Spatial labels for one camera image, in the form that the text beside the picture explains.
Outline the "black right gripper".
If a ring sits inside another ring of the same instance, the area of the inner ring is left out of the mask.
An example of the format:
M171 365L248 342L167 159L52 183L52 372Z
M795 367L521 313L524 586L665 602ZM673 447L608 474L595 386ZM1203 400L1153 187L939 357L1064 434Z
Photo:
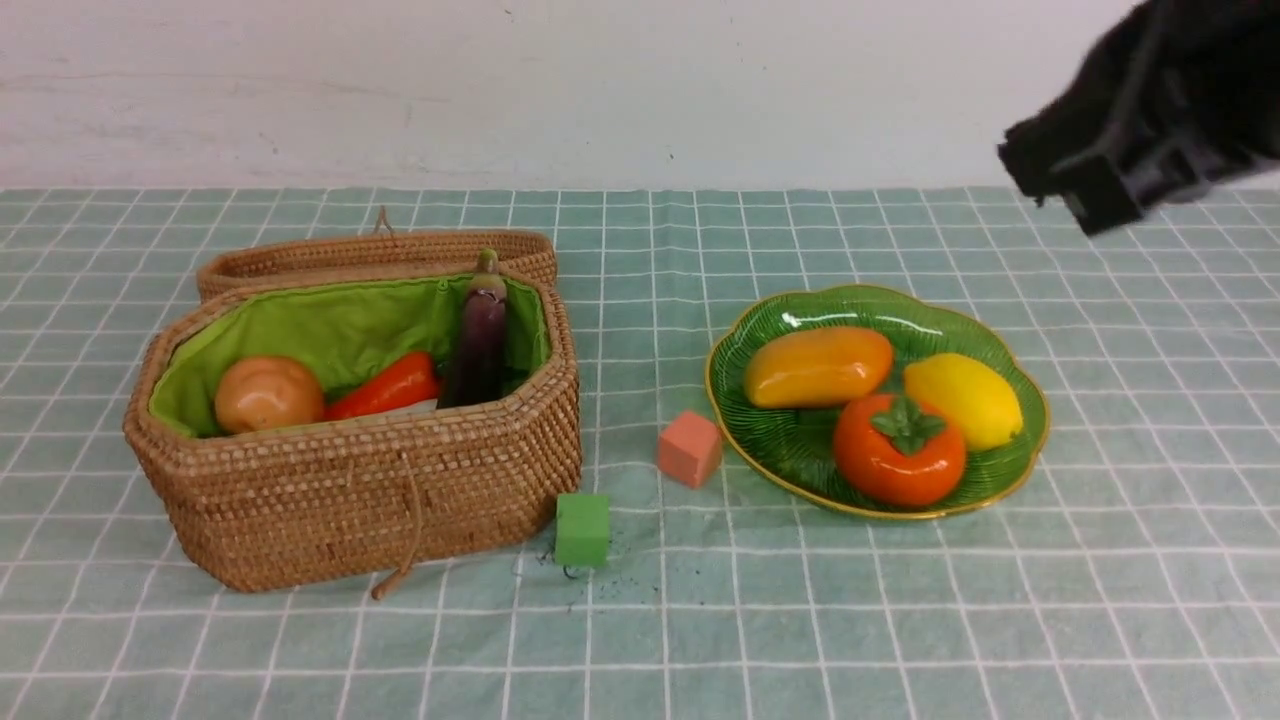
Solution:
M997 149L1019 191L1060 199L1093 237L1277 168L1277 76L1142 67L1112 88L1079 76Z

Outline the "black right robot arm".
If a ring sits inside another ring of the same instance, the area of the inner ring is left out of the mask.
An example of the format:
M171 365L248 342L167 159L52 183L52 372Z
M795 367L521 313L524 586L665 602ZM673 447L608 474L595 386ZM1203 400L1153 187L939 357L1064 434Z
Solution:
M1276 170L1277 69L1275 1L1143 1L997 154L1024 196L1102 234Z

